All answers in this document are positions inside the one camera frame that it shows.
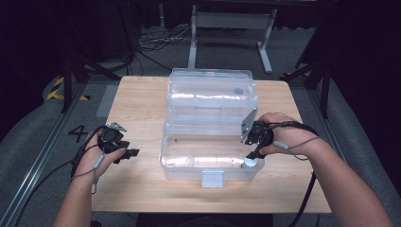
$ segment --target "gray carpet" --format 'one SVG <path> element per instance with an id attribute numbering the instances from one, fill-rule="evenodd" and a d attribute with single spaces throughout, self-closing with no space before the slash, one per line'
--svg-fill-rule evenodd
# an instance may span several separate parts
<path id="1" fill-rule="evenodd" d="M 275 29 L 271 33 L 267 48 L 273 68 L 271 75 L 264 73 L 255 48 L 255 42 L 258 41 L 260 33 L 255 31 L 241 31 L 236 34 L 221 31 L 203 32 L 199 36 L 196 65 L 199 68 L 249 69 L 253 72 L 255 79 L 276 80 L 283 73 L 294 71 L 295 62 L 300 57 L 313 31 L 313 29 Z M 144 53 L 168 68 L 186 67 L 189 41 L 182 40 L 161 50 Z M 164 67 L 139 54 L 136 54 L 136 57 L 137 59 L 131 64 L 129 74 L 160 77 L 169 75 L 170 71 Z M 103 62 L 102 64 L 113 66 L 116 62 Z M 127 75 L 127 69 L 115 73 L 124 76 Z M 44 97 L 53 84 L 54 81 L 49 81 L 49 86 L 44 90 Z M 85 127 L 84 131 L 91 131 L 105 123 L 117 85 L 118 82 L 110 81 L 102 75 L 91 76 L 91 80 L 82 93 L 91 98 L 88 101 L 78 101 L 73 106 L 72 112 L 61 128 L 60 136 L 51 150 L 51 156 L 40 179 L 51 169 L 74 157 L 83 138 L 77 143 L 77 137 L 69 135 L 69 131 L 79 125 Z M 401 226 L 400 197 L 335 83 L 332 82 L 330 88 L 329 120 L 324 121 L 321 121 L 320 113 L 314 109 L 313 97 L 319 96 L 319 89 L 307 92 L 300 86 L 291 85 L 290 87 L 304 122 L 315 128 L 324 139 L 329 139 L 324 125 L 331 126 L 337 139 L 335 142 L 340 145 L 340 152 L 347 163 L 372 187 L 390 213 L 395 226 Z M 3 155 L 0 159 L 0 214 L 6 213 L 9 204 L 23 183 L 25 175 L 35 162 L 58 119 L 62 116 L 61 108 L 62 100 L 46 100 L 40 108 L 22 119 L 0 144 Z M 70 170 L 70 166 L 62 168 L 40 187 L 29 202 L 19 226 L 51 225 L 68 186 Z M 99 220 L 103 226 L 135 226 L 136 214 L 94 212 L 93 217 Z M 304 214 L 298 226 L 314 226 L 317 217 L 316 214 Z M 292 222 L 294 214 L 274 215 L 273 218 L 274 226 L 288 226 Z M 321 226 L 338 225 L 331 215 L 322 215 L 320 224 Z"/>

